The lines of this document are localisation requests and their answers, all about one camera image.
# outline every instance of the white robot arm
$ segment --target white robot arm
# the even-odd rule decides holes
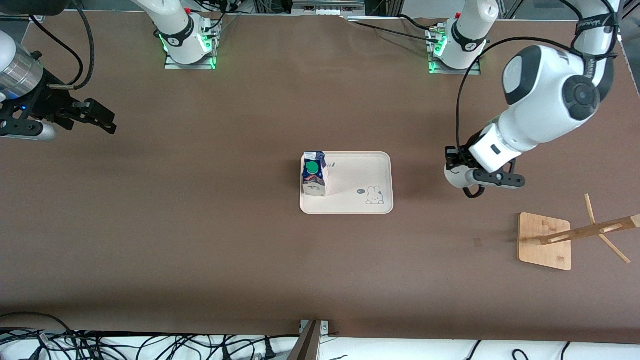
[[[447,147],[445,176],[467,197],[485,186],[517,189],[515,158],[583,125],[598,110],[613,82],[613,50],[619,0],[574,0],[579,14],[572,52],[534,45],[507,64],[502,86],[509,108],[466,145]],[[510,164],[508,170],[503,167]],[[469,188],[478,185],[476,193]]]
[[[164,47],[177,63],[190,64],[212,51],[211,20],[188,14],[180,0],[132,0],[143,8],[158,28]],[[57,15],[68,0],[3,0],[0,10],[29,15]],[[96,125],[109,134],[116,131],[115,115],[93,99],[75,100],[65,85],[42,67],[41,54],[30,53],[0,31],[0,137],[51,141],[55,123],[71,130],[76,122]]]
[[[180,0],[131,0],[154,21],[167,53],[175,62],[191,64],[212,51],[211,20],[187,14]]]

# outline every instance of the brown tabletop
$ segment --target brown tabletop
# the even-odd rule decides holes
[[[518,159],[525,188],[470,200],[443,175],[461,77],[429,74],[420,40],[338,17],[245,16],[217,70],[164,70],[147,15],[88,18],[95,73],[74,96],[114,111],[118,131],[0,142],[3,311],[75,329],[276,334],[320,318],[341,336],[640,341],[640,233],[610,236],[629,265],[597,238],[574,243],[569,272],[519,262],[515,243],[520,212],[588,225],[587,192],[599,220],[640,212],[624,57],[593,119]],[[45,25],[88,59],[76,13]],[[568,44],[573,29],[498,22],[490,38]],[[75,74],[38,29],[24,44],[62,80]],[[502,69],[529,44],[490,52],[469,79],[463,141],[506,109]],[[388,153],[394,210],[304,214],[300,156],[316,149]]]

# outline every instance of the power cable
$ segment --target power cable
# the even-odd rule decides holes
[[[398,18],[400,18],[400,19],[406,19],[406,20],[409,20],[409,22],[411,22],[411,24],[412,24],[413,26],[415,26],[416,28],[423,29],[423,30],[427,30],[427,31],[429,30],[429,26],[420,25],[420,24],[418,24],[415,20],[413,20],[412,18],[410,18],[409,16],[407,16],[407,15],[405,15],[405,14],[400,14],[400,15],[398,15],[397,17],[398,17]]]
[[[478,340],[476,341],[476,344],[474,345],[474,347],[471,349],[471,354],[469,354],[469,356],[466,358],[466,360],[471,360],[474,356],[474,354],[476,353],[476,349],[478,348],[478,345],[480,345],[480,342],[482,340]]]
[[[86,77],[84,78],[83,82],[80,83],[80,85],[74,85],[74,90],[78,90],[85,87],[93,76],[93,66],[95,65],[95,46],[93,43],[93,33],[91,32],[91,26],[89,25],[89,21],[86,19],[86,15],[82,10],[82,6],[80,6],[76,0],[71,0],[71,2],[76,7],[78,14],[80,14],[80,17],[82,18],[82,21],[84,23],[86,35],[89,38],[89,69],[87,70]]]
[[[386,31],[387,33],[391,33],[391,34],[397,34],[397,35],[401,35],[401,36],[408,37],[408,38],[416,38],[416,39],[418,39],[418,40],[423,40],[423,41],[427,41],[427,42],[432,42],[432,43],[434,43],[434,44],[438,42],[438,40],[436,40],[436,39],[426,38],[426,37],[418,37],[418,36],[411,35],[411,34],[401,33],[401,32],[399,32],[399,31],[394,31],[394,30],[385,29],[385,28],[379,28],[379,27],[377,27],[377,26],[373,26],[373,25],[369,25],[369,24],[363,24],[363,23],[361,23],[361,22],[353,21],[352,23],[354,23],[354,24],[358,24],[358,25],[361,25],[361,26],[366,26],[367,28],[372,28],[372,29],[377,29],[377,30]]]
[[[567,343],[564,344],[564,347],[562,348],[562,352],[560,352],[560,360],[564,360],[564,352],[566,351],[566,348],[569,347],[569,345],[571,345],[571,341],[567,341]],[[529,360],[529,357],[527,356],[527,354],[525,354],[525,352],[520,350],[519,348],[514,349],[511,352],[511,358],[513,360],[521,360],[516,357],[516,354],[522,354],[522,356],[524,356],[524,360]]]
[[[70,81],[69,83],[67,83],[67,85],[73,85],[75,84],[78,80],[80,80],[80,77],[82,76],[82,73],[84,72],[84,64],[82,63],[82,59],[80,59],[80,56],[78,56],[78,54],[71,49],[67,44],[65,44],[64,42],[62,42],[62,40],[58,39],[56,37],[56,35],[53,35],[49,30],[47,30],[39,21],[38,19],[35,18],[35,16],[33,15],[29,15],[29,19],[31,19],[31,21],[33,21],[33,24],[35,24],[35,26],[38,27],[38,29],[40,29],[40,31],[42,31],[43,33],[45,33],[48,37],[51,38],[51,40],[55,41],[58,43],[58,45],[62,46],[65,50],[67,50],[71,55],[73,55],[73,57],[76,58],[76,61],[78,62],[78,73],[76,74],[76,76],[74,77],[74,79],[72,81]]]

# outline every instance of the white tray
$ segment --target white tray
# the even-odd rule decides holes
[[[394,208],[391,158],[386,152],[325,151],[329,177],[326,197],[302,192],[300,209],[307,214],[388,214]],[[300,159],[300,173],[305,166]]]

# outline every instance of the mounting plate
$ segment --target mounting plate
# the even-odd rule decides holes
[[[521,213],[518,216],[518,259],[558,270],[571,270],[571,241],[540,245],[528,240],[571,230],[566,220]]]
[[[308,323],[309,320],[300,320],[300,334],[305,330]],[[320,321],[320,329],[320,336],[329,335],[329,322],[325,320]]]

